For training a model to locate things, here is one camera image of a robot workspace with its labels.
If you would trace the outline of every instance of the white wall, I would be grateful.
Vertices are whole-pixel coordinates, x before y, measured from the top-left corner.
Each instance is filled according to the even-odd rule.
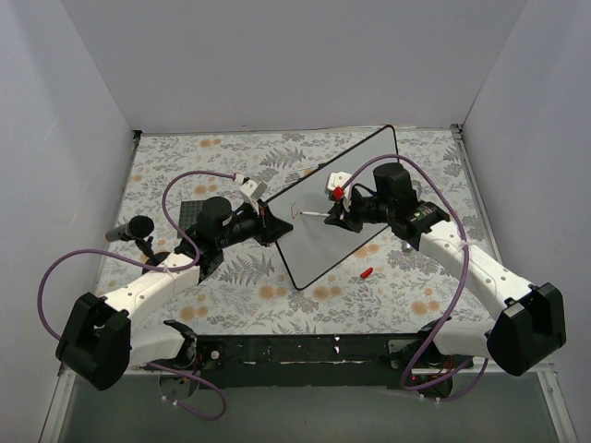
[[[506,263],[561,289],[555,354],[578,437],[591,441],[591,2],[530,0],[465,123]]]
[[[132,134],[58,0],[0,1],[0,66],[0,441],[31,442],[58,368],[39,280],[65,252],[103,244]],[[50,279],[57,330],[97,265],[74,259]]]
[[[132,128],[465,120],[525,0],[62,0]]]

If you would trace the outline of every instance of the table surface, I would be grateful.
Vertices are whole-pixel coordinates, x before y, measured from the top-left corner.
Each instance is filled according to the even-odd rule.
[[[207,169],[240,172],[265,181],[268,198],[294,181],[295,175],[333,158],[367,137],[371,130],[281,134],[143,136],[123,196],[117,224],[139,214],[156,223],[154,250],[178,244],[175,230],[160,207],[164,187],[184,171]],[[423,167],[450,200],[470,240],[489,252],[463,164],[449,130],[397,130],[399,150]],[[411,172],[421,198],[440,204],[422,178]],[[180,202],[213,196],[237,208],[241,197],[231,180],[190,177],[171,190],[168,208],[178,220]],[[440,316],[457,280],[420,253],[402,252],[402,242],[388,231],[375,237],[304,291],[292,286],[275,246],[253,240],[224,250],[224,263],[204,283],[175,297],[139,327],[167,318],[189,325],[198,334],[288,334],[415,332]],[[146,258],[133,244],[111,244],[110,251]],[[365,280],[359,274],[373,267]],[[141,269],[107,258],[98,294],[139,277]],[[481,321],[488,313],[467,290],[453,314]]]

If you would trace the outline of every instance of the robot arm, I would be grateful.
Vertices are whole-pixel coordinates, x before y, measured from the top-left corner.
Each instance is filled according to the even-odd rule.
[[[369,197],[362,197],[355,185],[342,188],[349,174],[331,174],[327,191],[335,203],[324,222],[353,232],[360,232],[365,222],[387,223],[396,236],[459,278],[464,242],[449,215],[417,199],[410,174],[400,163],[382,164],[373,174],[376,191],[369,190]],[[565,343],[562,295],[551,284],[537,287],[471,245],[466,287],[491,320],[448,320],[433,341],[439,354],[492,358],[509,374],[520,376]]]
[[[250,238],[271,245],[293,229],[290,223],[274,217],[267,204],[259,200],[264,184],[243,176],[236,181],[242,184],[242,206],[232,211],[227,199],[209,198],[203,202],[196,222],[186,230],[199,247],[197,266],[166,271],[193,262],[196,251],[185,239],[160,260],[151,252],[149,242],[136,240],[151,258],[149,263],[161,266],[164,272],[150,271],[102,297],[85,293],[77,300],[55,352],[61,362],[98,390],[110,388],[129,366],[165,361],[184,369],[192,364],[197,337],[189,327],[174,320],[150,329],[138,329],[138,325],[177,294],[209,277],[223,262],[224,248]],[[126,236],[125,240],[134,238]]]

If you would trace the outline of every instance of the white connector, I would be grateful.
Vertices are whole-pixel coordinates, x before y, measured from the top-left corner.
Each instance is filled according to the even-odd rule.
[[[257,212],[257,215],[259,214],[259,203],[257,203],[257,200],[262,197],[266,190],[267,184],[265,182],[257,183],[252,179],[249,179],[239,188],[242,199]]]
[[[234,175],[234,183],[238,183],[239,185],[243,185],[244,184],[244,181],[246,179],[247,178],[244,175],[242,175],[242,174],[235,174]]]
[[[349,178],[351,178],[351,174],[348,173],[331,173],[326,184],[326,192],[331,194],[338,187],[343,189],[343,185],[349,180]],[[343,191],[343,207],[344,210],[348,212],[351,206],[351,186],[343,189]]]

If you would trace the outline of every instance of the cable tie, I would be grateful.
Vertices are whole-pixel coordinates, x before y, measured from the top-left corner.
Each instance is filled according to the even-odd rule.
[[[473,246],[476,245],[476,242],[474,240],[461,240],[460,241],[460,249],[463,249],[464,246]]]
[[[167,265],[166,263],[163,263],[163,269],[164,269],[164,271],[163,271],[163,272],[164,272],[165,274],[168,274],[168,276],[169,276],[171,279],[173,279],[173,280],[175,279],[175,277],[173,276],[173,273],[172,273],[172,272],[171,272],[171,271],[168,269],[168,265]]]

